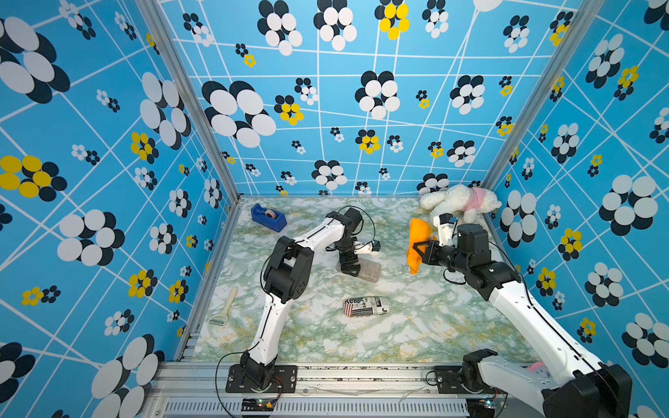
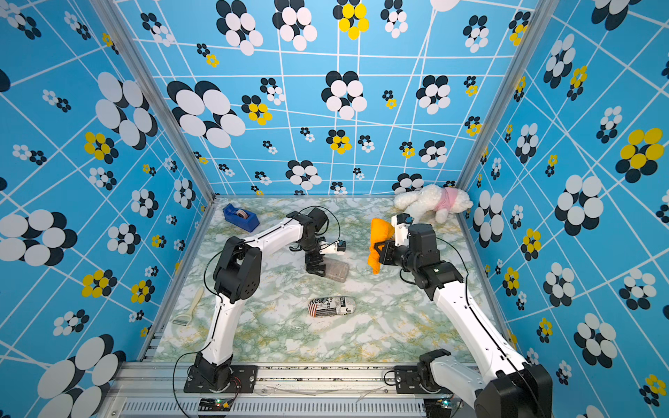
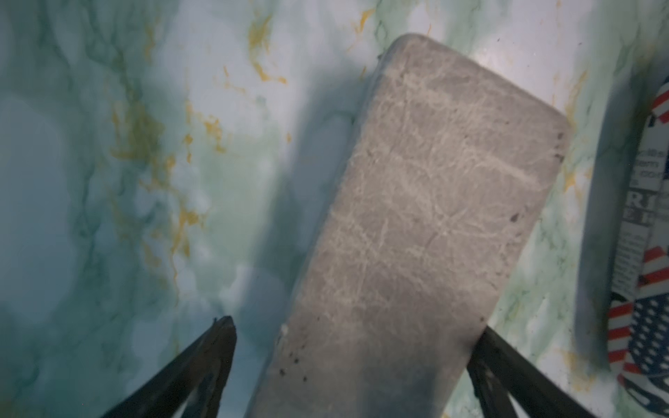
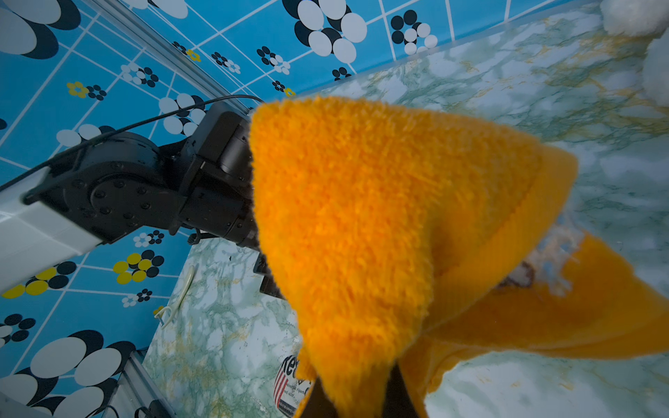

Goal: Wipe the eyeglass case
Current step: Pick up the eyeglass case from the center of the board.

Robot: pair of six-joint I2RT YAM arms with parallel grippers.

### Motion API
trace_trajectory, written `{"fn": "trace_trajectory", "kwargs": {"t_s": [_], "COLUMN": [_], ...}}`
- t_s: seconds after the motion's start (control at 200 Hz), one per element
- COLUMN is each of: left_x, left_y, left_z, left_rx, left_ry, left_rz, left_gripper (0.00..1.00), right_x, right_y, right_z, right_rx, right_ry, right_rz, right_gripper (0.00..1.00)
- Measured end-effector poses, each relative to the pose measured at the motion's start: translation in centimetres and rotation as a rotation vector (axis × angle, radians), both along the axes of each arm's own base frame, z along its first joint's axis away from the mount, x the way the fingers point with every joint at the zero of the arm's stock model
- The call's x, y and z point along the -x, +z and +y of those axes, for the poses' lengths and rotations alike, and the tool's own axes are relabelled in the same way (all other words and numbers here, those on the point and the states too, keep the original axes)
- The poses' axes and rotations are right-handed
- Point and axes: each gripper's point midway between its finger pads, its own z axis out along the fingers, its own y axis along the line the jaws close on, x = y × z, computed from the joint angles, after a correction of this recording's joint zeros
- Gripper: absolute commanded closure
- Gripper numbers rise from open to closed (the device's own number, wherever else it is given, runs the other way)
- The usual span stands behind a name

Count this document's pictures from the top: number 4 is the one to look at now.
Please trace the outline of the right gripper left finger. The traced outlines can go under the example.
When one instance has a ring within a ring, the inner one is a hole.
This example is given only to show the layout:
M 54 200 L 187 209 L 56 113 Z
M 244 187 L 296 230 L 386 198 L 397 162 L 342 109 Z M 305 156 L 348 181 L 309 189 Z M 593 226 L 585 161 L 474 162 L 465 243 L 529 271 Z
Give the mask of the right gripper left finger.
M 338 414 L 334 404 L 329 400 L 323 390 L 320 380 L 317 380 L 310 388 L 306 406 L 301 412 L 301 418 L 337 418 Z

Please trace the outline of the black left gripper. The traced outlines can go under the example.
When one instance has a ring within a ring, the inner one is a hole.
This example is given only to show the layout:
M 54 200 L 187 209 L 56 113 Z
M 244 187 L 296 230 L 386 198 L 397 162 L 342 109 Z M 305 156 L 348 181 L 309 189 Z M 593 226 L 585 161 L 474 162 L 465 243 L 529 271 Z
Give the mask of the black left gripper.
M 215 103 L 177 156 L 178 193 L 186 198 L 177 221 L 193 230 L 188 244 L 221 238 L 260 250 L 253 214 L 250 122 Z

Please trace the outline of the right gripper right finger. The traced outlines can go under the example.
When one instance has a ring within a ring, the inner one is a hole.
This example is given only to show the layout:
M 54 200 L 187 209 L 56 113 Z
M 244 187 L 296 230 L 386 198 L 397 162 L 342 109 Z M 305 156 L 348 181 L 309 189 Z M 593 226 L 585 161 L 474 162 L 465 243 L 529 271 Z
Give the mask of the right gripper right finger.
M 418 418 L 398 364 L 393 367 L 383 405 L 384 418 Z

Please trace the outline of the newspaper print eyeglass case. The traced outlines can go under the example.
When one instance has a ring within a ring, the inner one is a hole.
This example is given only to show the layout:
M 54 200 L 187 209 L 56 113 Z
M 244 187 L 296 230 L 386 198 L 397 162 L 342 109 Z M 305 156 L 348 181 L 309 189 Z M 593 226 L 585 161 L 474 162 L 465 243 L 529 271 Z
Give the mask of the newspaper print eyeglass case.
M 273 404 L 283 416 L 288 418 L 297 416 L 296 411 L 313 384 L 313 381 L 296 377 L 299 363 L 296 355 L 285 357 L 275 376 Z

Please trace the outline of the orange microfiber cloth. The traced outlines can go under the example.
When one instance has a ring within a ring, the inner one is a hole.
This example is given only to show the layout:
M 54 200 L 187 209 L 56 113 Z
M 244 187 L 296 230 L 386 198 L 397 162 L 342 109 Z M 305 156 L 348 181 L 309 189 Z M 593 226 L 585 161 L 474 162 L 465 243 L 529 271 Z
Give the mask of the orange microfiber cloth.
M 249 143 L 261 252 L 302 339 L 296 375 L 320 380 L 338 417 L 383 417 L 395 364 L 424 417 L 444 374 L 480 355 L 668 350 L 667 298 L 568 210 L 572 153 L 337 97 L 259 106 Z

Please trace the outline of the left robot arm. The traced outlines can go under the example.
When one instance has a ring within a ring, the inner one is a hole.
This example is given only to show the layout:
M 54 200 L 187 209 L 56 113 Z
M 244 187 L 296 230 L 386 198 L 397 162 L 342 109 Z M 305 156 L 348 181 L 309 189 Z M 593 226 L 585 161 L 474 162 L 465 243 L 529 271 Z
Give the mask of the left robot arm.
M 1 188 L 1 288 L 113 244 L 143 226 L 190 243 L 259 247 L 253 216 L 251 117 L 228 96 L 202 104 L 194 132 L 157 146 L 132 126 L 57 154 Z

